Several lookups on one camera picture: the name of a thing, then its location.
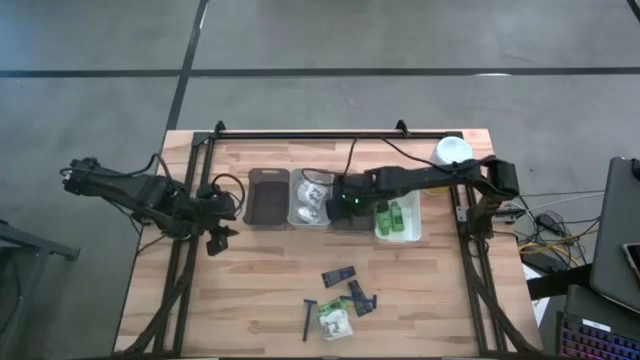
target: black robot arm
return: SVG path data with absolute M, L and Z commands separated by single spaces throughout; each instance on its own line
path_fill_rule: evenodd
M 487 176 L 482 174 L 483 166 L 487 168 Z M 490 238 L 491 218 L 503 201 L 519 194 L 515 166 L 495 156 L 413 170 L 383 166 L 362 174 L 337 175 L 333 181 L 333 198 L 327 202 L 327 213 L 332 220 L 371 215 L 380 202 L 413 190 L 465 184 L 483 195 L 468 211 L 468 231 L 471 235 Z
M 166 176 L 123 174 L 100 166 L 95 158 L 73 160 L 62 170 L 64 189 L 83 196 L 96 196 L 132 211 L 142 223 L 153 221 L 173 239 L 186 239 L 209 231 L 209 255 L 228 247 L 227 236 L 236 234 L 220 227 L 220 220 L 235 220 L 236 205 L 228 192 L 212 184 L 199 198 L 192 198 L 184 184 Z

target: keyboard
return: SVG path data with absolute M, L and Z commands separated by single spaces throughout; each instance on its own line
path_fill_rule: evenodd
M 640 360 L 640 341 L 607 325 L 559 312 L 557 331 L 559 356 Z

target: concrete floor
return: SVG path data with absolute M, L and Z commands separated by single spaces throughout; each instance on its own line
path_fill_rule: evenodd
M 0 70 L 180 69 L 198 0 L 0 0 Z M 194 68 L 640 66 L 624 0 L 222 0 Z M 96 156 L 131 170 L 161 147 L 177 78 L 0 79 L 0 218 L 82 247 L 54 259 L 21 358 L 106 355 L 136 235 L 57 170 Z M 487 127 L 522 192 L 602 189 L 640 154 L 640 76 L 192 79 L 177 128 Z M 531 206 L 558 197 L 531 198 Z M 601 198 L 551 207 L 567 220 Z M 518 224 L 527 229 L 525 220 Z M 589 253 L 593 237 L 585 240 Z

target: wooden table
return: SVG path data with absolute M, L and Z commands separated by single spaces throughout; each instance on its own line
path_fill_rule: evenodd
M 176 179 L 184 179 L 193 131 L 169 131 L 163 156 Z M 493 153 L 486 129 L 463 130 L 479 158 Z M 435 140 L 395 140 L 406 152 L 429 157 Z M 247 186 L 252 168 L 344 169 L 350 140 L 217 140 L 211 176 L 229 172 Z M 202 168 L 199 156 L 198 171 Z M 400 165 L 421 167 L 379 140 L 355 146 L 351 171 Z M 223 189 L 239 193 L 229 179 Z M 421 195 L 422 238 L 384 244 L 374 237 L 313 231 L 253 231 L 242 220 L 229 223 L 240 235 L 229 249 L 207 256 L 203 237 L 183 343 L 183 356 L 205 357 L 382 357 L 477 354 L 452 206 L 448 196 Z M 144 231 L 141 246 L 157 238 Z M 541 347 L 533 309 L 512 237 L 497 235 L 489 251 L 498 301 L 513 324 Z M 136 260 L 115 350 L 126 348 L 158 309 L 170 240 L 146 249 Z M 362 318 L 350 309 L 351 337 L 322 340 L 313 322 L 302 342 L 304 298 L 327 303 L 348 295 L 346 282 L 325 289 L 320 274 L 353 265 L 378 309 Z M 487 336 L 490 321 L 484 313 Z M 167 331 L 167 344 L 173 328 Z

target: green bottle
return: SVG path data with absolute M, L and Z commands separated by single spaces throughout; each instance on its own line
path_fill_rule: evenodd
M 378 207 L 376 208 L 376 223 L 378 224 L 380 234 L 389 235 L 389 229 L 391 228 L 391 216 L 389 214 L 389 204 L 386 201 L 378 204 Z
M 397 201 L 391 202 L 391 230 L 395 232 L 404 231 L 404 221 L 402 220 L 402 208 Z

